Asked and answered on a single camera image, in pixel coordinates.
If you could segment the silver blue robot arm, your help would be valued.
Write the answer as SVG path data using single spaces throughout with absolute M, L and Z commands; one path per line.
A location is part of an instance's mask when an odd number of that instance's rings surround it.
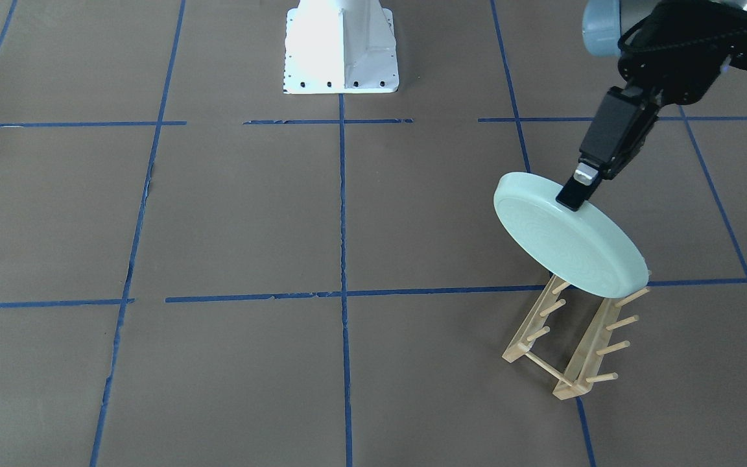
M 584 45 L 617 56 L 624 80 L 605 94 L 557 202 L 577 211 L 641 148 L 665 106 L 702 100 L 718 77 L 747 71 L 747 1 L 590 1 Z

